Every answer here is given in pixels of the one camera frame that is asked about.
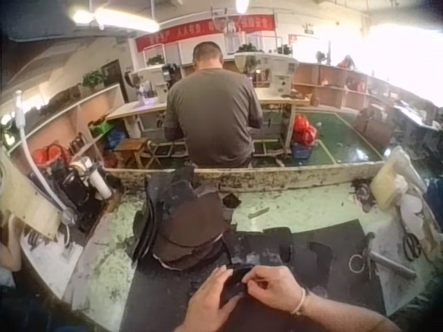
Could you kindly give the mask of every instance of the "white sewing machine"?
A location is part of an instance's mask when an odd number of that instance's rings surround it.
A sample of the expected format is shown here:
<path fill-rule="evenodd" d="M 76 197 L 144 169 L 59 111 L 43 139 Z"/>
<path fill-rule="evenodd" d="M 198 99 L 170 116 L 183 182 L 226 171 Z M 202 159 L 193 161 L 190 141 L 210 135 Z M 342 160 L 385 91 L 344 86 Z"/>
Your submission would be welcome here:
<path fill-rule="evenodd" d="M 291 55 L 243 52 L 235 54 L 235 65 L 245 74 L 269 69 L 271 71 L 272 95 L 289 95 L 291 93 L 293 75 L 298 68 L 298 61 Z"/>
<path fill-rule="evenodd" d="M 152 91 L 157 96 L 157 102 L 161 104 L 166 102 L 168 90 L 175 83 L 174 74 L 176 71 L 177 66 L 174 64 L 155 64 L 133 71 L 131 73 L 132 82 L 129 79 L 129 73 L 125 75 L 125 79 L 130 86 L 137 89 L 139 100 L 141 95 L 148 98 L 149 91 Z"/>

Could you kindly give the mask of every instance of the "ceiling light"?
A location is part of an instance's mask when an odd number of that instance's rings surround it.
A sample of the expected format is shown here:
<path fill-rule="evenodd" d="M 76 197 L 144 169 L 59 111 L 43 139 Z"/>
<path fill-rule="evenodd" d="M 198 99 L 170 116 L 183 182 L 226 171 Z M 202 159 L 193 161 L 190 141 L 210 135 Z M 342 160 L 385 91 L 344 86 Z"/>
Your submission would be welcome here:
<path fill-rule="evenodd" d="M 10 122 L 11 120 L 12 120 L 12 117 L 11 117 L 9 114 L 6 114 L 5 116 L 3 116 L 3 117 L 1 118 L 0 123 L 1 123 L 3 126 L 6 126 L 6 125 L 8 124 L 8 122 Z"/>
<path fill-rule="evenodd" d="M 4 134 L 3 137 L 5 138 L 5 143 L 7 146 L 11 146 L 15 143 L 15 137 L 14 136 L 9 136 L 8 134 Z"/>
<path fill-rule="evenodd" d="M 95 14 L 97 23 L 100 26 L 118 26 L 120 28 L 141 30 L 147 33 L 155 33 L 160 30 L 159 24 L 147 17 L 106 8 L 97 9 Z"/>
<path fill-rule="evenodd" d="M 72 19 L 77 24 L 90 24 L 94 19 L 94 14 L 87 10 L 80 9 L 74 13 Z"/>
<path fill-rule="evenodd" d="M 248 10 L 249 0 L 235 0 L 235 7 L 238 13 L 244 14 Z"/>

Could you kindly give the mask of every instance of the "gray t-shirt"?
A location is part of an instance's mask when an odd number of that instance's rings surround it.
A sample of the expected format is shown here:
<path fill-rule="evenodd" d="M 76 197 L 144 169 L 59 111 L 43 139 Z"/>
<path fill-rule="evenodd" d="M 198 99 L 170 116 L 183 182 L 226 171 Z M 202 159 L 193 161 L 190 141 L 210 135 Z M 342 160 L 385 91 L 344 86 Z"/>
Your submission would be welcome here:
<path fill-rule="evenodd" d="M 253 85 L 239 73 L 204 69 L 168 93 L 165 128 L 183 131 L 190 158 L 199 167 L 241 167 L 253 153 L 248 126 L 260 127 L 261 121 Z"/>

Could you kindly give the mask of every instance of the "person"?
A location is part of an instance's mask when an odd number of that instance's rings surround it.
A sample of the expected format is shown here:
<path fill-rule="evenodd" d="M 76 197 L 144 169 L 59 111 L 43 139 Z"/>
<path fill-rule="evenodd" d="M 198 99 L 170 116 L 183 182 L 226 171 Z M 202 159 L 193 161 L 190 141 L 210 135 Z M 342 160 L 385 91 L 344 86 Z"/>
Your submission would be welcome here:
<path fill-rule="evenodd" d="M 351 69 L 351 70 L 355 69 L 354 60 L 351 58 L 350 55 L 346 55 L 345 59 L 343 59 L 342 62 L 337 64 L 337 66 L 340 67 L 340 68 L 345 68 L 345 69 Z"/>
<path fill-rule="evenodd" d="M 225 266 L 213 271 L 189 301 L 185 320 L 175 332 L 215 332 L 223 326 L 239 300 L 234 297 L 219 308 L 224 283 L 232 274 Z M 400 331 L 388 318 L 368 309 L 306 294 L 286 266 L 256 266 L 242 282 L 247 285 L 248 294 L 263 304 L 286 311 L 294 319 L 304 315 L 328 331 Z"/>
<path fill-rule="evenodd" d="M 195 73 L 169 91 L 165 137 L 184 138 L 197 167 L 248 167 L 253 143 L 248 127 L 262 126 L 262 110 L 251 81 L 223 69 L 223 55 L 214 42 L 194 48 Z"/>

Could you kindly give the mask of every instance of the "scissors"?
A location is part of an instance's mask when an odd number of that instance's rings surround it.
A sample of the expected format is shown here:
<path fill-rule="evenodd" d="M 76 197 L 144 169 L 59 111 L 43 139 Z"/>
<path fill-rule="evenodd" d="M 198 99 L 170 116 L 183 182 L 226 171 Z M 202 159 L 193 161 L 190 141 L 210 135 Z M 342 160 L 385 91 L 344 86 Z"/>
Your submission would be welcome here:
<path fill-rule="evenodd" d="M 419 239 L 411 232 L 408 232 L 399 207 L 397 207 L 397 213 L 400 218 L 401 228 L 403 228 L 403 252 L 408 261 L 414 261 L 422 255 L 422 245 Z"/>

